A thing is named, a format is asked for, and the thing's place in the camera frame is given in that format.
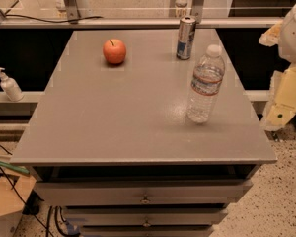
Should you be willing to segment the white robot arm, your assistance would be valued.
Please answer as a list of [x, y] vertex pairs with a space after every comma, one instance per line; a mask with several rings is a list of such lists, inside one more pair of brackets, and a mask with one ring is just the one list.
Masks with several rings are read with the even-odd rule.
[[260, 36], [259, 43], [277, 45], [279, 57], [290, 63], [284, 72], [273, 72], [269, 98], [260, 121], [264, 130], [278, 131], [296, 115], [296, 4], [281, 22]]

